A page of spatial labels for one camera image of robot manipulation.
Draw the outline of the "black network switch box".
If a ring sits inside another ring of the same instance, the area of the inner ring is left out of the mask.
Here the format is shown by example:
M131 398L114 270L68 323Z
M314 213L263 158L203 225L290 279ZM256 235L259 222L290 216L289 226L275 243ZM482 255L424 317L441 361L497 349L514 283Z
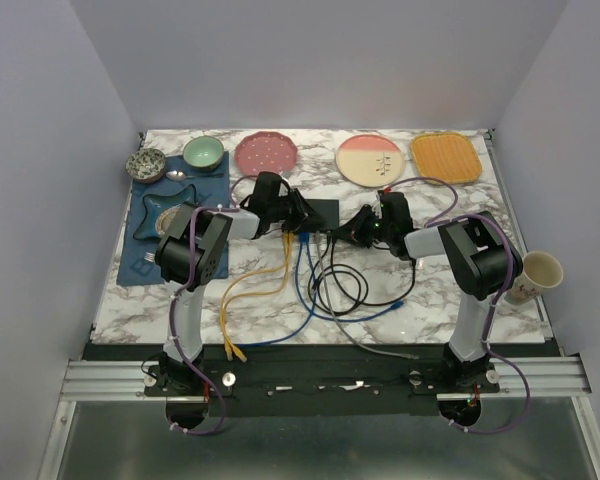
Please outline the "black network switch box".
M326 233L340 226L339 201L335 199L307 199L309 216L300 226L300 233Z

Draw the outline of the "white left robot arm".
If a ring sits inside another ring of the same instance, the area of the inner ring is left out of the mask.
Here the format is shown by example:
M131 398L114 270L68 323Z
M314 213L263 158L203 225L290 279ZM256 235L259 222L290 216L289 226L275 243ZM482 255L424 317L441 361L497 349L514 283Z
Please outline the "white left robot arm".
M202 372L189 361L202 353L205 289L229 242L258 239L275 224L293 235L326 233L339 227L339 213L337 200L307 199L273 172L260 173L252 193L236 206L186 202L178 207L154 255L162 279L172 289L163 352L176 361L167 382L177 393L189 395L201 385Z

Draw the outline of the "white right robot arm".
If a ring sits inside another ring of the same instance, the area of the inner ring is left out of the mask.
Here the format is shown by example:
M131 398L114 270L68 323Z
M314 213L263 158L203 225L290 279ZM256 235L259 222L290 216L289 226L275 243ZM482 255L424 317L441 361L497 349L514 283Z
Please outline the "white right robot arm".
M516 248L488 211L460 215L437 225L414 227L408 202L399 192L379 191L376 238L404 261L443 256L461 291L453 334L445 346L440 379L460 392L489 361L487 338L499 298L522 271Z

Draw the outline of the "cream and pink plate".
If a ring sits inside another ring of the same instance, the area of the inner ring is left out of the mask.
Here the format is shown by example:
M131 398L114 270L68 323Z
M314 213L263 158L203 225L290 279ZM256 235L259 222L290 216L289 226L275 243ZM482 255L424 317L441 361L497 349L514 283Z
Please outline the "cream and pink plate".
M401 149L393 141L376 134L348 138L336 150L335 161L347 180L367 188L392 184L406 167Z

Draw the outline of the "pink dotted plate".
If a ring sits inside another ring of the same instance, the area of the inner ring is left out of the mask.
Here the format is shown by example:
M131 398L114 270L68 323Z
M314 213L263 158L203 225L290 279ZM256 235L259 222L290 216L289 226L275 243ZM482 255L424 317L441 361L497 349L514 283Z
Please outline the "pink dotted plate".
M244 176L261 172L289 174L298 159L298 148L286 135L259 131L244 137L234 150L234 161Z

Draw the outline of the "orange woven square tray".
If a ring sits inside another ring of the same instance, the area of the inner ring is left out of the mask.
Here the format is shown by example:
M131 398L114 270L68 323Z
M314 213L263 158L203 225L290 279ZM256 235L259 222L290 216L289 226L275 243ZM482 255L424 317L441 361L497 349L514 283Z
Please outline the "orange woven square tray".
M472 142L460 133L421 134L411 141L410 148L422 177L455 185L475 182L482 174L482 164Z

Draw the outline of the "green ceramic bowl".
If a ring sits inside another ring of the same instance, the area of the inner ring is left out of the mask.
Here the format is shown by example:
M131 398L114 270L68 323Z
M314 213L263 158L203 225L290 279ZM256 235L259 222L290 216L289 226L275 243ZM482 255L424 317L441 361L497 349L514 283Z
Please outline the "green ceramic bowl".
M199 170L213 170L222 161L224 144L212 136L199 136L190 140L183 148L184 161Z

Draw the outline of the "silver spoon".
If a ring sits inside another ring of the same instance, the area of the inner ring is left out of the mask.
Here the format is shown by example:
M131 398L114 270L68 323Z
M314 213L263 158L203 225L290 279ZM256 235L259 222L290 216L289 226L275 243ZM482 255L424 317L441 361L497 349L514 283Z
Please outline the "silver spoon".
M166 173L166 177L172 181L184 181L189 179L198 179L198 178L222 178L222 173L209 173L209 174L199 174L199 175L189 175L183 171L172 170Z

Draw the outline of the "small round saucer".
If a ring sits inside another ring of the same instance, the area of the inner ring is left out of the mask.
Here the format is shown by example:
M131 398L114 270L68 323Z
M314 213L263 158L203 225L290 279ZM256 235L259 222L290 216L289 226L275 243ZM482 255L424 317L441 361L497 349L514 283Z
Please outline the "small round saucer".
M155 230L159 238L165 235L179 210L178 206L171 207L159 214L155 221Z

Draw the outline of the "blue star shaped dish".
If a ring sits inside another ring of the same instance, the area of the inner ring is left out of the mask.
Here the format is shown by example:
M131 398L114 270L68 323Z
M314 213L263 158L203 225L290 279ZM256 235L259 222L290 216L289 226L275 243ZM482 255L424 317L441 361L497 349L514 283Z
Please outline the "blue star shaped dish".
M159 214L171 207L180 208L183 203L193 203L196 196L196 187L187 185L172 195L148 193L141 197L132 197L130 205L130 220L134 225L132 238L137 241L160 240L155 230L155 221Z

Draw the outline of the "patterned small bowl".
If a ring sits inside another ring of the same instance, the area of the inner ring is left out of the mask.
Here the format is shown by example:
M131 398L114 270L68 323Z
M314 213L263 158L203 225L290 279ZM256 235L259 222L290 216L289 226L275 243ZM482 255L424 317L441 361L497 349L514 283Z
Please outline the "patterned small bowl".
M129 177L142 184L160 180L166 172L166 156L154 148L143 148L132 154L125 162Z

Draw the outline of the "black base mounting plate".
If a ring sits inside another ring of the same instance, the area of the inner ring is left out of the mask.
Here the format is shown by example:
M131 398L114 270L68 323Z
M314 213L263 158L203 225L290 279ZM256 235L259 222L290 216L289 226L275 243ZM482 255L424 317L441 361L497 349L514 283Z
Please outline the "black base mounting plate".
M518 358L563 357L555 342L497 344L481 371L446 368L442 345L392 345L386 356L353 345L249 346L247 361L231 362L218 345L207 345L192 364L176 362L155 346L88 346L80 361L139 361L154 381L151 393L165 387L171 393L203 394L201 402L148 401L165 408L168 421L184 427L207 428L215 420L249 417L314 417L390 415L438 417L470 423L480 414L479 389L499 390L496 360L520 376L525 396L531 396ZM347 380L378 381L379 395L364 392L276 393L264 388L274 381L293 387Z

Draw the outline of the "blue cloth placemat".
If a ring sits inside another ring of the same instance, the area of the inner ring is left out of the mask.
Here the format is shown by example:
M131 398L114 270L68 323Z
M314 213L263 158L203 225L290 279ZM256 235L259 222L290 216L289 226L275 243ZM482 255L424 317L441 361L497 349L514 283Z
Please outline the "blue cloth placemat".
M192 204L216 206L229 204L229 155L225 154L219 166L210 171L196 170L188 165L182 156L176 155L166 159L169 171L177 170L189 175L222 173L222 178L198 178L184 181L172 181L164 177L153 184L132 183L132 197L156 193L159 195L176 194L187 185L194 185L197 190L196 200ZM122 254L118 267L116 283L123 287L147 286L162 282L160 268L144 260L144 255L156 251L160 240L137 241L132 238L134 225L130 220L130 207L126 217Z

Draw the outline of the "floral paper cup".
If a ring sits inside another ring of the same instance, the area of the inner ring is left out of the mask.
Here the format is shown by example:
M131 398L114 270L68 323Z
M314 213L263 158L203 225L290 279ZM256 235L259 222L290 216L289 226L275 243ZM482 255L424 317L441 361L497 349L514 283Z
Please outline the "floral paper cup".
M558 287L564 278L561 263L544 251L528 252L523 258L523 269L505 294L512 305L525 304L540 296L545 290Z

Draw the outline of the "aluminium frame rail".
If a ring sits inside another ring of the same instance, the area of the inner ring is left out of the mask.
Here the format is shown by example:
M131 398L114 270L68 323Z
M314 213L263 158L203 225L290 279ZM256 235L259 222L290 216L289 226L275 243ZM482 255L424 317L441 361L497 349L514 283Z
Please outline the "aluminium frame rail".
M524 373L534 398L582 397L592 393L581 360L577 357L518 358L514 363ZM522 379L515 370L498 360L494 362L499 390L479 389L481 399L520 398L525 396ZM149 391L154 381L141 371L139 361L72 361L66 368L60 399L63 401L171 401L201 402L203 394L171 393L165 387ZM271 397L276 393L364 392L379 395L386 390L378 381L347 380L319 383L315 387L293 387L274 381L264 388Z

